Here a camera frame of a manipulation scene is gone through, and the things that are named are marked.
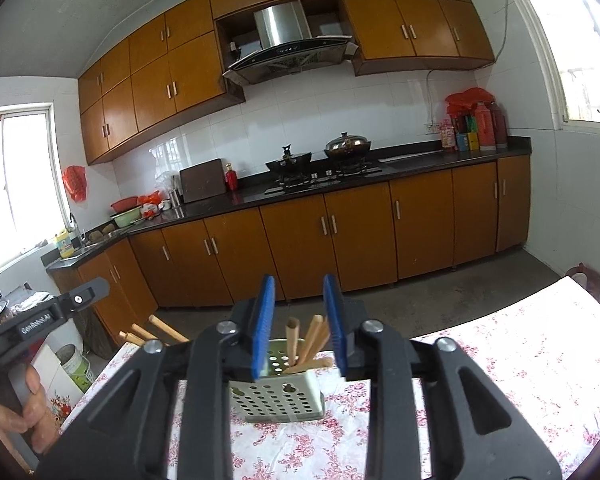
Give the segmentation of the left hand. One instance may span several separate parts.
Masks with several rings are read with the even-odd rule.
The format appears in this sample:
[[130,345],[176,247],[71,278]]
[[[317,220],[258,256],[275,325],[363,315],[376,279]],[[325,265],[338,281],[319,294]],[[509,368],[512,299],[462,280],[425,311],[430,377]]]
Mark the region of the left hand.
[[6,393],[0,393],[0,441],[13,458],[18,454],[9,441],[9,432],[25,434],[31,431],[32,450],[38,454],[47,453],[59,437],[55,417],[46,403],[40,375],[31,365],[28,365],[24,372],[24,383],[29,396],[18,412],[5,404]]

